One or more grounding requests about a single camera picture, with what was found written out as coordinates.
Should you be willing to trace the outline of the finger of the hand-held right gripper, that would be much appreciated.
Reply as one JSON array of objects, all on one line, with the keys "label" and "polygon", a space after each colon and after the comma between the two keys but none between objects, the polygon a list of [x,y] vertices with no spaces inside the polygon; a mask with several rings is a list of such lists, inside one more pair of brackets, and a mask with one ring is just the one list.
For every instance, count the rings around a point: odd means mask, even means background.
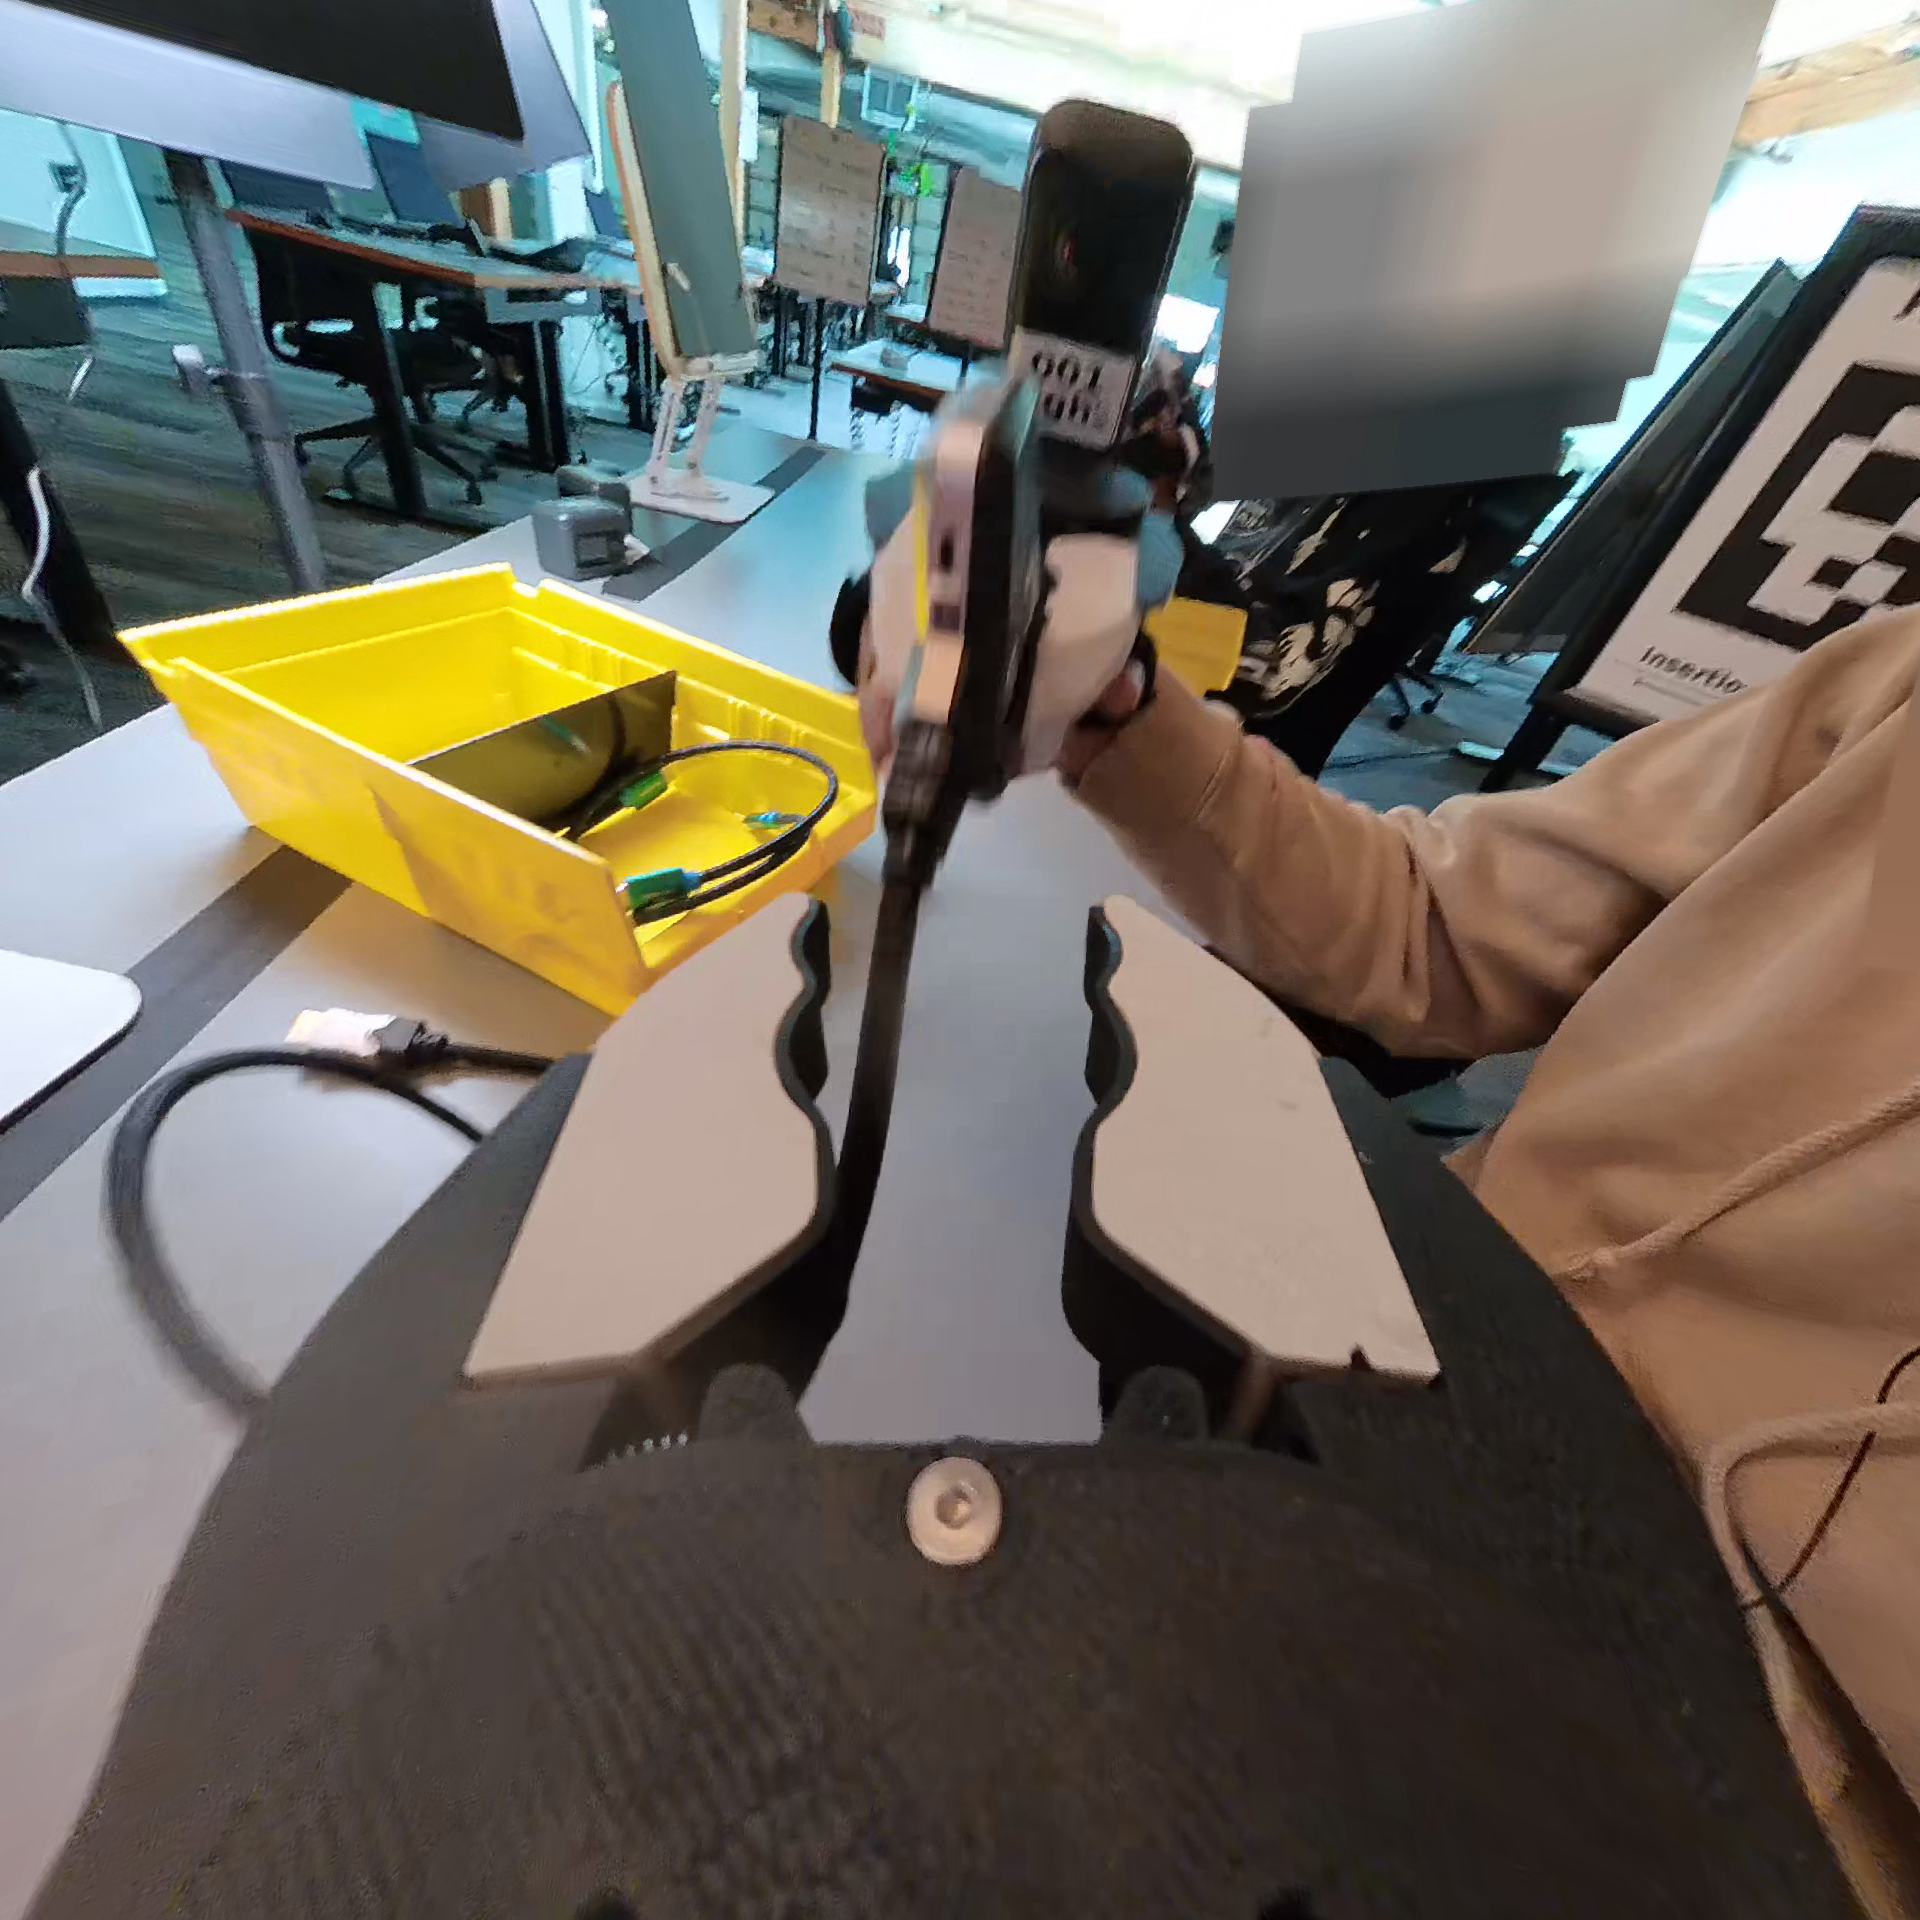
[{"label": "finger of the hand-held right gripper", "polygon": [[1138,633],[1138,541],[1049,538],[1042,554],[1048,591],[1040,639],[1087,643],[1121,627]]},{"label": "finger of the hand-held right gripper", "polygon": [[867,752],[889,758],[924,651],[929,515],[913,477],[867,484],[867,538]]}]

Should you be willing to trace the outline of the person's beige hoodie torso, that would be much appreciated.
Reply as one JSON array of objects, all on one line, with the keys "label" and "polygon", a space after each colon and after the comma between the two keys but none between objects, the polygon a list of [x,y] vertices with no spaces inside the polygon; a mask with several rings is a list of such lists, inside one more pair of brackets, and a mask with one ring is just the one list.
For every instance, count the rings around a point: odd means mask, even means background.
[{"label": "person's beige hoodie torso", "polygon": [[1536,1047],[1475,1195],[1618,1364],[1750,1606],[1773,1708],[1869,1917],[1915,1917],[1915,976],[1654,964],[1456,1005]]}]

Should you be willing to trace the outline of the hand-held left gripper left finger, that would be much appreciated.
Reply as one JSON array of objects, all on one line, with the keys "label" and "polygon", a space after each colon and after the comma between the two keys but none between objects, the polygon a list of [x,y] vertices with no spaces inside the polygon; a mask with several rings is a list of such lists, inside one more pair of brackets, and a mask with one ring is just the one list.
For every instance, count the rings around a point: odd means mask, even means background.
[{"label": "hand-held left gripper left finger", "polygon": [[605,1025],[466,1346],[466,1381],[584,1381],[669,1359],[827,1238],[827,991],[827,904],[777,898]]}]

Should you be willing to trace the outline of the tilted table grey leg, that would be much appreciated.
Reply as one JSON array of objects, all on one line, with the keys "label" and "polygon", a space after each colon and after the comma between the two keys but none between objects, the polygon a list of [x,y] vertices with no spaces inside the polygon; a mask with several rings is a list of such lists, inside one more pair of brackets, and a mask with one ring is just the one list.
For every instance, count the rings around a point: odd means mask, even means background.
[{"label": "tilted table grey leg", "polygon": [[211,161],[362,186],[353,102],[416,115],[479,147],[479,176],[590,155],[539,5],[2,5],[2,108],[160,147],[225,351],[230,411],[249,442],[295,591],[322,545],[295,477],[268,339],[214,213]]}]

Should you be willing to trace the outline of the dark board on legs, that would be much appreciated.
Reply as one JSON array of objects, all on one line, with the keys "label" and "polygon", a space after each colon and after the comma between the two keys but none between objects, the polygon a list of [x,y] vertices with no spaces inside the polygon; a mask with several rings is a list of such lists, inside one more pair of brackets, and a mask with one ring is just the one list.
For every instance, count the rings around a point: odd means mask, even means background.
[{"label": "dark board on legs", "polygon": [[788,115],[779,122],[777,287],[810,306],[810,442],[819,442],[827,308],[873,302],[884,147],[867,135]]},{"label": "dark board on legs", "polygon": [[957,347],[999,356],[1023,235],[1023,190],[961,163],[950,172],[924,324]]}]

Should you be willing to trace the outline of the person's right forearm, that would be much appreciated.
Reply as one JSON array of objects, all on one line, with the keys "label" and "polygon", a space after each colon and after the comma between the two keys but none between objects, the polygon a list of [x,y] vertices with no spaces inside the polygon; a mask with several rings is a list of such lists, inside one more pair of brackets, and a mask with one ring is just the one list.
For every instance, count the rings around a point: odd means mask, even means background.
[{"label": "person's right forearm", "polygon": [[1304,778],[1220,708],[1134,690],[1065,783],[1247,980],[1404,1057],[1548,1043],[1664,907],[1758,922],[1864,872],[1915,696],[1915,609],[1869,616],[1773,688],[1638,728],[1575,774],[1427,813]]}]

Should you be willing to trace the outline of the black bin divider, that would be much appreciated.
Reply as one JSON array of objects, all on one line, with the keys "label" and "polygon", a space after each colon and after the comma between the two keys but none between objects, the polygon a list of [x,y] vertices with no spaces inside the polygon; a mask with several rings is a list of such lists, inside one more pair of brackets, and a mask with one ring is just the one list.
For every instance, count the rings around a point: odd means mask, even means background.
[{"label": "black bin divider", "polygon": [[649,674],[412,765],[531,828],[579,835],[673,747],[673,698],[676,674]]}]

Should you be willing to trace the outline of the black monitor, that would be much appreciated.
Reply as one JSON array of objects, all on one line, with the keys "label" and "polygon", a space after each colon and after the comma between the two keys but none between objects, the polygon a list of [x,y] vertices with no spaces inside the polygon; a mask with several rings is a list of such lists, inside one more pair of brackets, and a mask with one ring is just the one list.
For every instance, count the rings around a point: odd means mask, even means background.
[{"label": "black monitor", "polygon": [[1463,639],[1469,656],[1534,656],[1574,639],[1587,603],[1622,577],[1629,549],[1654,529],[1670,490],[1742,392],[1795,283],[1802,274],[1787,263],[1773,263],[1753,280],[1689,368],[1536,541],[1500,603],[1475,618]]}]

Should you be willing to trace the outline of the yellow plastic bin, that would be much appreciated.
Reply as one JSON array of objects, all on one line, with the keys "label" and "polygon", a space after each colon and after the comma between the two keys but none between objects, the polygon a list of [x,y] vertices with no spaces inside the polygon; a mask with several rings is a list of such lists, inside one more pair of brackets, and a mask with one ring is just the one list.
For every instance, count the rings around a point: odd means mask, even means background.
[{"label": "yellow plastic bin", "polygon": [[1188,690],[1220,696],[1233,681],[1247,648],[1247,609],[1173,591],[1138,627],[1159,656],[1159,674],[1173,674]]},{"label": "yellow plastic bin", "polygon": [[[503,564],[314,591],[132,633],[218,783],[284,847],[621,1012],[777,893],[819,887],[876,820],[857,703],[720,643]],[[805,813],[822,778],[765,752],[700,758],[640,813],[574,844],[412,762],[649,674],[676,674],[673,747],[765,738],[833,762],[840,802],[799,856],[712,907],[632,922],[616,888],[649,867],[756,852],[758,817]]]}]

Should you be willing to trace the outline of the grey usb hub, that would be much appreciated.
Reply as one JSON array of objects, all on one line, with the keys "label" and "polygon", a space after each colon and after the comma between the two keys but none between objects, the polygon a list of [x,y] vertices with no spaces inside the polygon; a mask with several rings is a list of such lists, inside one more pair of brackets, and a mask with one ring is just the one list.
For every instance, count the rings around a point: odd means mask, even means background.
[{"label": "grey usb hub", "polygon": [[995,372],[950,397],[913,461],[913,599],[900,773],[919,817],[999,795],[1042,618],[1040,384]]}]

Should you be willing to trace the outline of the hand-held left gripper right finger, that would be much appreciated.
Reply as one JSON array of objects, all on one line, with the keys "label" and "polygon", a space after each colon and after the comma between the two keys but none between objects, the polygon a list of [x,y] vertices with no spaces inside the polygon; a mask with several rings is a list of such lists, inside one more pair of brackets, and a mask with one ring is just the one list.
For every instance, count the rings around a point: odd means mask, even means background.
[{"label": "hand-held left gripper right finger", "polygon": [[1087,912],[1087,1094],[1070,1221],[1237,1359],[1433,1381],[1316,1051],[1256,982],[1134,898]]}]

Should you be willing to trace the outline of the wooden desk black legs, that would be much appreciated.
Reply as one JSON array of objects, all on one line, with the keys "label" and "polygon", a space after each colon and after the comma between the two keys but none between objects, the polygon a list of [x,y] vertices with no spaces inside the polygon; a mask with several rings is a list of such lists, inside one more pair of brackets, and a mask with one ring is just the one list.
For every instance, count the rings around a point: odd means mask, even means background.
[{"label": "wooden desk black legs", "polygon": [[[2,222],[0,234],[0,351],[90,347],[83,283],[154,283],[160,267],[132,248],[72,248],[50,230]],[[112,616],[83,564],[82,538],[41,475],[11,391],[0,391],[0,499],[25,554],[25,606],[74,648],[117,651]]]},{"label": "wooden desk black legs", "polygon": [[[584,247],[509,253],[489,248],[474,235],[458,247],[451,235],[369,230],[249,203],[230,206],[230,230],[238,235],[243,230],[263,230],[276,235],[292,235],[299,247],[347,253],[355,267],[373,274],[386,323],[434,331],[447,342],[474,347],[481,356],[481,372],[466,391],[434,392],[432,414],[462,444],[490,456],[496,475],[503,464],[556,475],[574,456],[570,408],[565,384],[565,339],[557,339],[565,323],[616,317],[621,331],[632,384],[640,384],[642,377],[640,274],[621,257],[590,257]],[[334,384],[330,377],[322,379],[355,397],[355,411],[342,418],[369,414],[369,397],[358,391]],[[338,477],[347,449],[353,449],[347,442],[319,444],[309,455],[309,464],[295,464],[299,484],[327,499],[327,489]],[[466,507],[462,489],[442,464],[424,461],[424,489],[426,507],[445,515],[445,524],[432,529],[447,534],[479,529],[481,506]]]}]

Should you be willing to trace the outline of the thin black cable green plug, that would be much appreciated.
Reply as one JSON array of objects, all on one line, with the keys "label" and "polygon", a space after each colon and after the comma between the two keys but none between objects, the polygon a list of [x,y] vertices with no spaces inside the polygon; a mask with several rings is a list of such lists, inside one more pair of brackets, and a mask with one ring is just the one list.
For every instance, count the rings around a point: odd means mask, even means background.
[{"label": "thin black cable green plug", "polygon": [[669,867],[617,877],[616,888],[635,927],[731,898],[744,887],[779,872],[792,856],[805,852],[805,844],[812,838],[819,828],[827,828],[827,817],[840,802],[840,773],[832,758],[822,758],[805,747],[788,747],[788,750],[792,750],[792,762],[810,765],[822,778],[822,795],[805,813],[758,817],[765,838],[756,852],[739,852],[708,867],[669,863]]},{"label": "thin black cable green plug", "polygon": [[669,773],[691,765],[700,758],[724,758],[724,752],[792,758],[792,750],[777,747],[777,741],[712,741],[712,747],[701,741],[701,747],[664,750],[654,758],[628,752],[628,758],[616,758],[610,773],[602,773],[584,795],[568,802],[545,829],[574,844],[579,835],[610,820],[616,813],[654,806],[664,793]]}]

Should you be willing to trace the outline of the framed marker sign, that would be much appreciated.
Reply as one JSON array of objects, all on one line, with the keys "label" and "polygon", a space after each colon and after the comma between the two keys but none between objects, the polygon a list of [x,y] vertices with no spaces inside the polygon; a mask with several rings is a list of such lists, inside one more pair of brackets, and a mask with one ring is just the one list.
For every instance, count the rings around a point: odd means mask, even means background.
[{"label": "framed marker sign", "polygon": [[1477,750],[1477,793],[1541,778],[1574,728],[1618,741],[1718,708],[1859,616],[1915,606],[1915,490],[1920,215],[1859,203],[1517,733]]}]

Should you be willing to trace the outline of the black board wooden edge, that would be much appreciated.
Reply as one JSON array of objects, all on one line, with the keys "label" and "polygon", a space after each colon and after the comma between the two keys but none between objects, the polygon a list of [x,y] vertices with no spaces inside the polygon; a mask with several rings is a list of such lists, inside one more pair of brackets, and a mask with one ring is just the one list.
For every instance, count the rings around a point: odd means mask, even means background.
[{"label": "black board wooden edge", "polygon": [[758,331],[691,10],[610,0],[605,26],[621,97],[610,108],[610,155],[660,372],[744,377]]}]

